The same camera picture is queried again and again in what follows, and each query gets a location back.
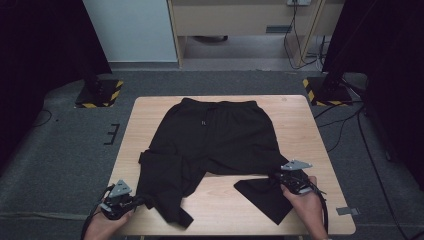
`white wall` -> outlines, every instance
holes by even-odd
[[[84,0],[109,62],[177,62],[166,0]]]

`yellow and black hazard tape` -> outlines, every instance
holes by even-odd
[[[119,80],[116,82],[116,86],[114,88],[114,91],[112,95],[110,96],[110,99],[107,102],[103,103],[94,103],[94,102],[83,102],[80,104],[76,104],[75,107],[77,108],[97,108],[97,107],[111,107],[116,101],[116,98],[119,95],[119,92],[121,91],[122,85],[124,84],[124,81]]]
[[[318,101],[315,99],[315,94],[309,84],[308,79],[303,80],[303,86],[305,87],[306,93],[308,94],[309,101],[312,106],[349,106],[350,103],[345,103],[342,101]]]

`electrical outlet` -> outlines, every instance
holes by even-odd
[[[287,0],[287,5],[289,6],[309,6],[311,5],[311,0]]]

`human hand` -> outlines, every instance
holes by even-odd
[[[87,228],[87,231],[84,236],[84,240],[108,240],[112,235],[125,223],[127,223],[133,211],[125,213],[118,220],[109,220],[100,210],[100,207],[97,208],[96,214],[91,219],[91,223]]]
[[[317,184],[317,178],[315,176],[310,176],[309,180],[313,184]],[[281,184],[281,190],[293,205],[297,215],[303,224],[305,224],[312,238],[319,240],[327,239],[328,234],[324,228],[322,206],[318,195],[313,191],[302,195],[295,195],[283,184]]]

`gray carpet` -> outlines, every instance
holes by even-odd
[[[13,162],[0,179],[0,212],[53,212],[86,215],[106,187],[135,99],[139,96],[178,95],[306,95],[302,80],[317,72],[115,72],[124,85],[110,108],[76,109],[82,81],[56,89],[45,98],[44,109],[21,143]],[[352,115],[361,104],[336,107],[317,119],[323,125]],[[317,115],[326,107],[311,107]],[[424,193],[402,163],[388,162],[370,120],[360,115],[395,216],[413,236],[424,230]],[[113,145],[107,133],[120,124]],[[320,128],[327,149],[337,144],[342,123]],[[340,143],[329,153],[354,216],[357,231],[333,239],[402,239],[361,139],[356,118],[344,124]],[[82,221],[2,219],[0,238],[78,239]]]

